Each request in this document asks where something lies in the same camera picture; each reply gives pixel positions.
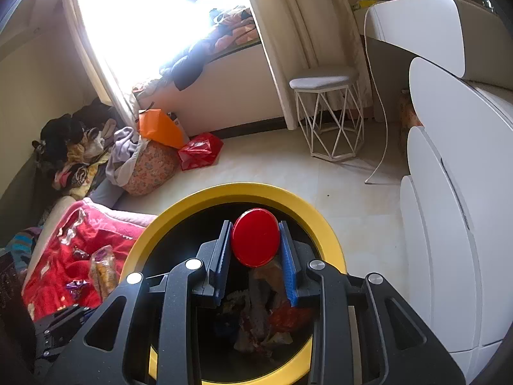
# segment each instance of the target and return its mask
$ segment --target floor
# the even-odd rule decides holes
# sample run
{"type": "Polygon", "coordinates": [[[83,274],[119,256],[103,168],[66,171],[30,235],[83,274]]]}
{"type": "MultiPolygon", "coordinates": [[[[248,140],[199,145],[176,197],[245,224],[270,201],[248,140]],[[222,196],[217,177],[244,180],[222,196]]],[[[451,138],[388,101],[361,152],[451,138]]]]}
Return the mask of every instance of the floor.
{"type": "Polygon", "coordinates": [[[347,270],[356,276],[376,271],[408,296],[406,248],[399,185],[408,174],[398,149],[398,127],[392,125],[388,152],[365,185],[383,154],[385,126],[365,123],[365,144],[359,157],[334,164],[309,155],[301,130],[276,130],[224,140],[211,167],[179,172],[153,193],[125,196],[116,208],[159,214],[198,190],[227,182],[263,182],[285,188],[312,205],[338,236],[347,270]]]}

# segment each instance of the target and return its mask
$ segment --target sunlight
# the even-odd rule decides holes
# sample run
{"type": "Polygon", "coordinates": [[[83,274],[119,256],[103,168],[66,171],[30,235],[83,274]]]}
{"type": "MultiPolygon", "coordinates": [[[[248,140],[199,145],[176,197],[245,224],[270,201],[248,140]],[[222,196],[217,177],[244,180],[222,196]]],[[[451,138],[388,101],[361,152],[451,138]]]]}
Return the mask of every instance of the sunlight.
{"type": "Polygon", "coordinates": [[[122,88],[159,77],[158,68],[211,29],[209,11],[248,0],[80,0],[91,41],[122,88]]]}

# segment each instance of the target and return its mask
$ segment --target red bottle cap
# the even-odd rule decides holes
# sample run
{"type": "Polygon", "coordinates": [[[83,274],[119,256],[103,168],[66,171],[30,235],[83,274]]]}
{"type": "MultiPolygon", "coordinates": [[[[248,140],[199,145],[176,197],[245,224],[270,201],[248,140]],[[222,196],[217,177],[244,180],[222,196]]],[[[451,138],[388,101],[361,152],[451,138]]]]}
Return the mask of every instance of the red bottle cap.
{"type": "Polygon", "coordinates": [[[231,233],[231,249],[240,263],[258,268],[274,258],[280,246],[280,227],[276,217],[263,208],[243,213],[231,233]]]}

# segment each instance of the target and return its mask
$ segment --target white cable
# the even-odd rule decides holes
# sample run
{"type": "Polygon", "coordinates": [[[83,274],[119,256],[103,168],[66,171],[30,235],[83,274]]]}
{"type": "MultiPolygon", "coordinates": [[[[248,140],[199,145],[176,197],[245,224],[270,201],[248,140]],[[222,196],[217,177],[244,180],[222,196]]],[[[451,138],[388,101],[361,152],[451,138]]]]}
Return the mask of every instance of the white cable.
{"type": "Polygon", "coordinates": [[[383,105],[383,101],[381,101],[380,92],[378,90],[378,86],[376,85],[376,80],[374,79],[373,67],[370,64],[369,49],[368,49],[368,46],[367,46],[367,33],[366,33],[366,30],[367,30],[367,16],[369,15],[369,12],[373,9],[373,7],[374,6],[369,7],[367,12],[365,13],[365,19],[363,21],[363,37],[364,37],[364,40],[365,40],[365,56],[367,57],[367,62],[369,63],[370,76],[373,79],[374,88],[376,88],[376,94],[378,95],[378,99],[380,100],[381,108],[383,109],[383,116],[385,117],[386,136],[385,136],[385,150],[383,151],[383,156],[381,157],[381,160],[378,163],[378,166],[376,166],[376,169],[374,170],[374,172],[371,173],[370,177],[365,180],[365,183],[367,185],[372,185],[373,184],[372,182],[369,182],[369,180],[374,176],[374,174],[376,173],[378,168],[383,163],[383,160],[385,159],[385,155],[386,155],[386,150],[388,148],[388,121],[387,121],[387,118],[386,118],[385,106],[383,105]]]}

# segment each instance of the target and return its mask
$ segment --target white cabinet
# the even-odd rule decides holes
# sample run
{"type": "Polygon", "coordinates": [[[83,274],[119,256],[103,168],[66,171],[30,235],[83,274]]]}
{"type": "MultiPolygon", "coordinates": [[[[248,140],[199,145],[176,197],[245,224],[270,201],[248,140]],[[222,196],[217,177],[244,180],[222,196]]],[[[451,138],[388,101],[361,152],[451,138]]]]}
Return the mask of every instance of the white cabinet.
{"type": "Polygon", "coordinates": [[[430,306],[432,330],[470,382],[513,321],[513,93],[422,58],[410,66],[410,91],[424,127],[408,136],[401,212],[405,233],[415,232],[406,235],[408,262],[426,265],[428,254],[432,290],[413,273],[409,294],[430,306]],[[412,217],[412,189],[423,226],[412,217]]]}
{"type": "Polygon", "coordinates": [[[408,284],[414,291],[409,304],[428,327],[431,326],[431,252],[426,225],[416,195],[413,179],[407,175],[401,182],[401,211],[408,257],[408,284]]]}
{"type": "Polygon", "coordinates": [[[401,183],[409,296],[470,382],[513,321],[513,40],[468,0],[376,4],[365,34],[419,56],[424,127],[401,183]]]}
{"type": "MultiPolygon", "coordinates": [[[[433,274],[430,327],[449,352],[471,350],[481,318],[471,251],[474,241],[440,156],[423,128],[410,130],[408,163],[429,240],[433,274]]],[[[410,296],[420,293],[410,291],[410,296]]]]}
{"type": "Polygon", "coordinates": [[[468,0],[373,5],[368,37],[423,57],[458,78],[513,90],[513,44],[501,20],[468,0]]]}
{"type": "Polygon", "coordinates": [[[476,91],[421,58],[411,64],[410,89],[475,238],[483,300],[479,344],[488,345],[501,340],[513,321],[513,104],[497,95],[505,90],[487,86],[485,98],[484,89],[476,91]]]}

